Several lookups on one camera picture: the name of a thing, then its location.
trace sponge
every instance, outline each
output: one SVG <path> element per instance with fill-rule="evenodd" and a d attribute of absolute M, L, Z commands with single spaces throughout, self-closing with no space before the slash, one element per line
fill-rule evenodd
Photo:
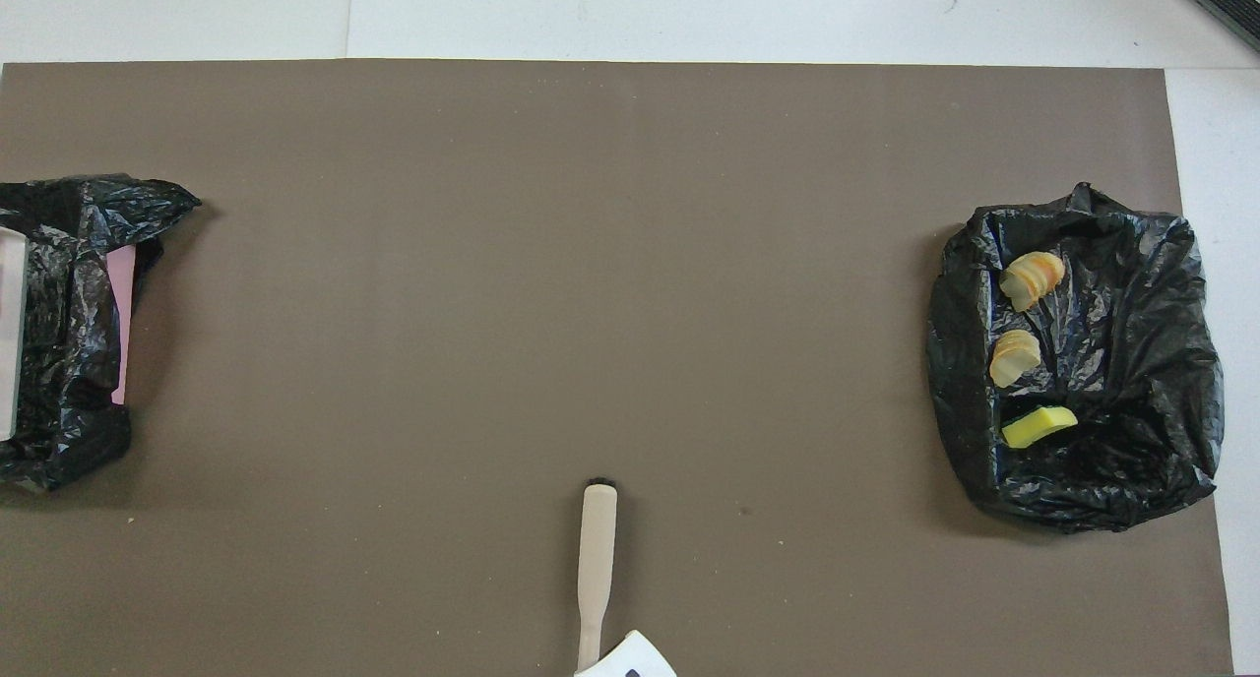
<path fill-rule="evenodd" d="M 1076 426 L 1076 415 L 1072 414 L 1071 408 L 1043 406 L 1003 426 L 1002 436 L 1007 440 L 1008 446 L 1026 449 L 1052 435 L 1053 431 L 1062 431 L 1067 426 Z"/>

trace black plastic bag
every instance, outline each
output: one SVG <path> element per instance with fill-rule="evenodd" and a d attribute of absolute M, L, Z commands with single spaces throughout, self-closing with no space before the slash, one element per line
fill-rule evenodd
<path fill-rule="evenodd" d="M 1016 313 L 1000 271 L 1031 251 L 1063 260 L 1050 295 Z M 1004 390 L 994 340 L 1041 342 L 1042 366 Z M 1212 493 L 1223 436 L 1220 359 L 1203 319 L 1194 233 L 1081 183 L 1038 207 L 982 207 L 945 245 L 927 339 L 936 422 L 982 509 L 1063 532 L 1121 531 Z M 1065 406 L 1080 424 L 1008 448 L 1004 424 Z"/>
<path fill-rule="evenodd" d="M 0 227 L 28 238 L 18 424 L 0 441 L 0 480 L 54 489 L 126 453 L 118 311 L 105 256 L 136 246 L 135 286 L 158 234 L 200 204 L 184 188 L 127 175 L 0 183 Z"/>

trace white handle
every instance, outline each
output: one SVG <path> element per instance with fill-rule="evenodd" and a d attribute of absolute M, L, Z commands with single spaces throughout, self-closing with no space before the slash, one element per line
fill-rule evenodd
<path fill-rule="evenodd" d="M 25 306 L 26 237 L 0 227 L 0 441 L 18 431 Z"/>
<path fill-rule="evenodd" d="M 617 490 L 593 482 L 582 494 L 582 537 L 577 555 L 577 609 L 582 632 L 577 640 L 577 671 L 600 661 L 604 610 L 612 590 L 612 546 L 617 527 Z"/>

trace white surface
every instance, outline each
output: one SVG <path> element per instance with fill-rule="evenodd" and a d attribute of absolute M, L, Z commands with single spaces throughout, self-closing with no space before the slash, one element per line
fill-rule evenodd
<path fill-rule="evenodd" d="M 1242 338 L 1257 305 L 1242 247 L 1260 241 L 1260 55 L 1193 1 L 0 0 L 0 62 L 345 55 L 1250 67 L 1172 72 L 1169 106 L 1227 376 L 1216 502 L 1235 668 L 1260 673 L 1260 352 Z"/>
<path fill-rule="evenodd" d="M 344 57 L 349 0 L 0 0 L 0 62 Z"/>
<path fill-rule="evenodd" d="M 348 54 L 1260 67 L 1191 0 L 353 0 Z"/>
<path fill-rule="evenodd" d="M 23 310 L 26 304 L 26 237 L 0 227 L 0 439 L 18 420 Z"/>
<path fill-rule="evenodd" d="M 1216 489 L 1237 672 L 1260 672 L 1260 71 L 1169 71 L 1182 203 L 1207 271 L 1207 318 L 1225 364 L 1225 448 Z"/>

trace brown mat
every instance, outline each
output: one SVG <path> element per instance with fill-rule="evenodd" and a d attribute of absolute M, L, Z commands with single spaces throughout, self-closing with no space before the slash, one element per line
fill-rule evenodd
<path fill-rule="evenodd" d="M 571 673 L 596 474 L 605 642 L 683 676 L 1230 671 L 1211 502 L 985 517 L 925 382 L 973 207 L 1178 211 L 1159 72 L 5 67 L 0 179 L 107 171 L 208 207 L 130 456 L 0 492 L 6 674 Z"/>

